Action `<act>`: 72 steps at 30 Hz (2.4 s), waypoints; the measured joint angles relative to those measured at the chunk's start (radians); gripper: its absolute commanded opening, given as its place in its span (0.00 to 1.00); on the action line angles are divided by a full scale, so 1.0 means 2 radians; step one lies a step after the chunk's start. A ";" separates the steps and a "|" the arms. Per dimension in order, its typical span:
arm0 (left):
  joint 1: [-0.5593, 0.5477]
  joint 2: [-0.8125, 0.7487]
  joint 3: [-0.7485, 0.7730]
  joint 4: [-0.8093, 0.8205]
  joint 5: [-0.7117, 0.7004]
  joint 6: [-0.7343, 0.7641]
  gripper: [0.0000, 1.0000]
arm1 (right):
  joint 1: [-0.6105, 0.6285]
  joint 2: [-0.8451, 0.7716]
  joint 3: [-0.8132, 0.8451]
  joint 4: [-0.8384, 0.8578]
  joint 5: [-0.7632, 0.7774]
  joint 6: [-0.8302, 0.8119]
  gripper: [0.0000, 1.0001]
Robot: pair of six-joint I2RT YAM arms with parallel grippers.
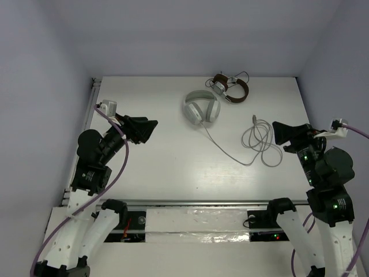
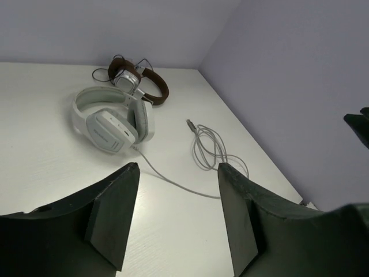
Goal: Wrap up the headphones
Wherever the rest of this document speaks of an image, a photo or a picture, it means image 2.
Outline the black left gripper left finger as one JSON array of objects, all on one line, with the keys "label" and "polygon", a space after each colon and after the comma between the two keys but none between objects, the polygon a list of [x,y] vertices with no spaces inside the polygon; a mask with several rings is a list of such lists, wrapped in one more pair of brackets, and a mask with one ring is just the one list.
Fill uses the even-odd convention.
[{"label": "black left gripper left finger", "polygon": [[140,169],[36,208],[1,216],[2,276],[115,276],[122,270]]}]

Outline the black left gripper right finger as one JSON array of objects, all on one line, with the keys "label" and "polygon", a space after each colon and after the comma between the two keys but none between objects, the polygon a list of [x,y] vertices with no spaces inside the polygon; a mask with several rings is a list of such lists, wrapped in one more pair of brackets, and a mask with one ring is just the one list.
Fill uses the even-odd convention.
[{"label": "black left gripper right finger", "polygon": [[293,203],[230,164],[218,167],[235,276],[367,276],[368,205],[329,212]]}]

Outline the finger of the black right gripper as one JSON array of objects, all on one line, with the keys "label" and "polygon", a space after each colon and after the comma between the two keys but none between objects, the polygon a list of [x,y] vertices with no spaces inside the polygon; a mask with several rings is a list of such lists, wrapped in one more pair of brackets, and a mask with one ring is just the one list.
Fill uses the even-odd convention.
[{"label": "finger of the black right gripper", "polygon": [[368,121],[369,107],[363,107],[360,114],[346,114],[344,121],[357,135],[358,139],[363,145],[369,148],[369,121]]}]

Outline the white over-ear headphones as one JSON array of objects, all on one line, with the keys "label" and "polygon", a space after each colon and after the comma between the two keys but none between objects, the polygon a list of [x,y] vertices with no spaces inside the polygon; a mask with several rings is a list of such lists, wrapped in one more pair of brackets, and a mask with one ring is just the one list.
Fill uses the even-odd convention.
[{"label": "white over-ear headphones", "polygon": [[[127,115],[109,107],[89,114],[84,111],[103,103],[125,107]],[[121,154],[155,135],[153,105],[141,90],[131,95],[115,87],[88,87],[76,94],[71,106],[74,127],[102,151]]]}]

